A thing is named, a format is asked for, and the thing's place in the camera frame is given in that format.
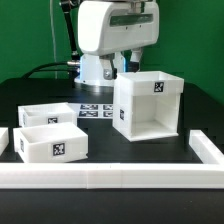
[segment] green backdrop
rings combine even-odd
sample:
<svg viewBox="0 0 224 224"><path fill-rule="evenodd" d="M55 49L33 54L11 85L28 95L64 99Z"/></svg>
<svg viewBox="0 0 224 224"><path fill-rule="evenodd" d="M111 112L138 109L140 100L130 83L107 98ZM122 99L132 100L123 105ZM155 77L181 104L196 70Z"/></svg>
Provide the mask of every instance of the green backdrop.
<svg viewBox="0 0 224 224"><path fill-rule="evenodd" d="M159 41L145 48L141 69L183 77L224 104L224 1L157 2ZM58 3L53 1L57 61L64 61L70 48ZM49 7L50 0L0 1L0 82L54 61Z"/></svg>

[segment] black table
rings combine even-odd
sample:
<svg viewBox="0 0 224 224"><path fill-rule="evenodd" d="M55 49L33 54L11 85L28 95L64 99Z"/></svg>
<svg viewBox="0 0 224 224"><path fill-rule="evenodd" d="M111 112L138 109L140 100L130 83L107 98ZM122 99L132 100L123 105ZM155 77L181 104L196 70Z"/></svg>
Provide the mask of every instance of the black table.
<svg viewBox="0 0 224 224"><path fill-rule="evenodd" d="M0 126L10 144L1 162L22 162L13 152L18 106L43 103L113 102L112 93L91 93L70 80L9 79L0 84ZM188 145L189 131L202 130L224 150L224 107L193 84L181 96L178 137L130 143L112 120L79 119L89 136L88 159L78 162L200 163ZM2 223L223 223L223 190L101 189L0 190Z"/></svg>

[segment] white plastic bin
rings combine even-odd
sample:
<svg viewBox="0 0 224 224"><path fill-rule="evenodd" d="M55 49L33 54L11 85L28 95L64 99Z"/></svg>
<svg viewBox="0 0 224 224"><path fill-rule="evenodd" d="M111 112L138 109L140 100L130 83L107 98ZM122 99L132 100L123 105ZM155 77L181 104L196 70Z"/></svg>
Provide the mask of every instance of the white plastic bin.
<svg viewBox="0 0 224 224"><path fill-rule="evenodd" d="M19 106L19 126L32 127L45 124L72 122L77 125L77 114L68 103Z"/></svg>
<svg viewBox="0 0 224 224"><path fill-rule="evenodd" d="M25 163L58 163L87 158L88 136L73 123L14 128L15 151Z"/></svg>
<svg viewBox="0 0 224 224"><path fill-rule="evenodd" d="M183 86L183 79L160 71L118 74L113 127L129 141L177 136Z"/></svg>
<svg viewBox="0 0 224 224"><path fill-rule="evenodd" d="M0 128L0 155L9 144L8 128Z"/></svg>

